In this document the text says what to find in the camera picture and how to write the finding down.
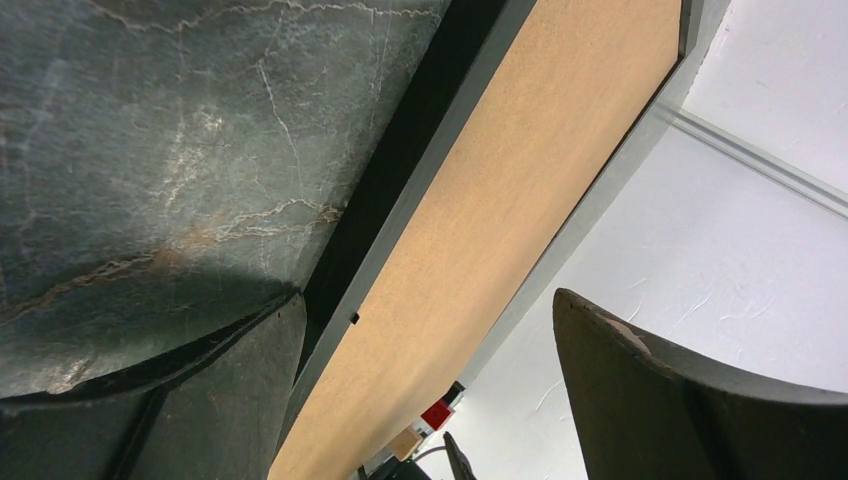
white wall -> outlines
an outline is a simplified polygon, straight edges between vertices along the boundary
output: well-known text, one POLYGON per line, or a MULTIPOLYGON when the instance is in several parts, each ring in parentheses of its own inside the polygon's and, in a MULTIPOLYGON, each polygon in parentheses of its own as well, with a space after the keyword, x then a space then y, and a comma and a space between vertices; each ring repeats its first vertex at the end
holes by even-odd
MULTIPOLYGON (((848 392, 846 284, 848 222, 672 129, 446 428, 479 478, 585 476, 554 347, 557 287, 719 361, 848 392)), ((422 466, 452 478, 443 455, 422 466)))
POLYGON ((848 192, 848 2, 734 0, 684 108, 848 192))

particleboard shelf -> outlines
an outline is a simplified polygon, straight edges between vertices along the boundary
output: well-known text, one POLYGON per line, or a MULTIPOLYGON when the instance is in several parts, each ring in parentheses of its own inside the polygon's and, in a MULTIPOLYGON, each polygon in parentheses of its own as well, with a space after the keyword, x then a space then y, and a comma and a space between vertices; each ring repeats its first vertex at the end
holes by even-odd
POLYGON ((307 392, 271 480, 346 478, 448 390, 674 65, 680 7, 535 3, 307 392))

